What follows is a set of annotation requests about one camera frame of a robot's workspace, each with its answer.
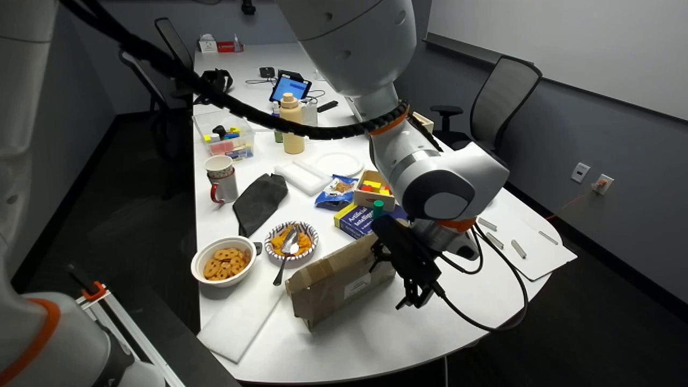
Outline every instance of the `cup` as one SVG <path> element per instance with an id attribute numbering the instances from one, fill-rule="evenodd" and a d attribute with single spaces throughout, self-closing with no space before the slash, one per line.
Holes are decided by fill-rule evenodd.
<path id="1" fill-rule="evenodd" d="M 210 180 L 210 199 L 216 205 L 235 202 L 237 191 L 237 169 L 229 157 L 214 155 L 207 161 L 207 173 Z"/>

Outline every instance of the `wall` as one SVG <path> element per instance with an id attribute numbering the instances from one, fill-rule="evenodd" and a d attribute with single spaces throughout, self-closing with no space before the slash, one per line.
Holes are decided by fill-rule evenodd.
<path id="1" fill-rule="evenodd" d="M 72 19 L 60 8 L 34 120 L 30 210 L 9 272 L 17 270 L 113 118 L 109 99 L 83 57 Z"/>
<path id="2" fill-rule="evenodd" d="M 430 1 L 414 0 L 414 8 L 423 36 Z M 439 118 L 427 111 L 431 104 L 469 110 L 487 71 L 483 62 L 422 45 L 398 88 Z M 466 131 L 469 115 L 454 125 Z M 685 120 L 544 82 L 509 123 L 501 157 L 521 191 L 688 302 L 685 149 Z M 569 180 L 576 161 L 590 166 L 583 185 Z M 614 177 L 614 185 L 605 198 L 587 195 L 599 172 Z"/>
<path id="3" fill-rule="evenodd" d="M 288 27 L 278 1 L 264 0 L 256 1 L 257 12 L 245 16 L 241 12 L 241 0 L 218 1 L 218 5 L 197 5 L 197 1 L 150 1 L 150 0 L 127 0 L 127 1 L 103 1 L 105 8 L 132 35 L 159 45 L 167 52 L 160 36 L 154 29 L 157 16 L 169 16 L 178 35 L 187 41 L 192 50 L 196 39 L 210 32 L 214 39 L 232 39 L 235 35 L 243 43 L 286 43 L 297 36 Z M 91 62 L 103 82 L 116 114 L 146 111 L 148 93 L 132 78 L 131 69 L 122 66 L 119 59 L 119 48 L 105 36 L 93 32 L 87 26 L 78 26 L 79 36 L 87 50 Z M 169 95 L 171 82 L 154 73 L 150 78 L 163 95 Z"/>

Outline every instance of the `candy wrapper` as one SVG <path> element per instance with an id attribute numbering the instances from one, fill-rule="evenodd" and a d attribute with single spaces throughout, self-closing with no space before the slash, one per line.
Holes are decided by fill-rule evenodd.
<path id="1" fill-rule="evenodd" d="M 353 202 L 358 179 L 332 173 L 330 182 L 317 194 L 316 207 L 340 210 Z"/>

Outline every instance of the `dark floor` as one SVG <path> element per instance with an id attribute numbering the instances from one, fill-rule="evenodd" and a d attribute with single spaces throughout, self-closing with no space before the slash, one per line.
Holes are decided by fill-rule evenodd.
<path id="1" fill-rule="evenodd" d="M 182 118 L 171 125 L 189 138 Z M 189 153 L 163 161 L 146 118 L 121 118 L 14 285 L 76 295 L 66 262 L 103 280 L 132 270 L 196 329 L 192 195 Z M 567 244 L 581 258 L 551 277 L 518 329 L 357 385 L 688 385 L 688 320 L 605 259 Z"/>

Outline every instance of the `cereal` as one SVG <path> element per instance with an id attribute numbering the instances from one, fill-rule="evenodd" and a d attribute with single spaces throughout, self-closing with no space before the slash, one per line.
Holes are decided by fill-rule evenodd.
<path id="1" fill-rule="evenodd" d="M 250 265 L 250 254 L 237 247 L 214 250 L 205 267 L 207 280 L 228 280 Z"/>

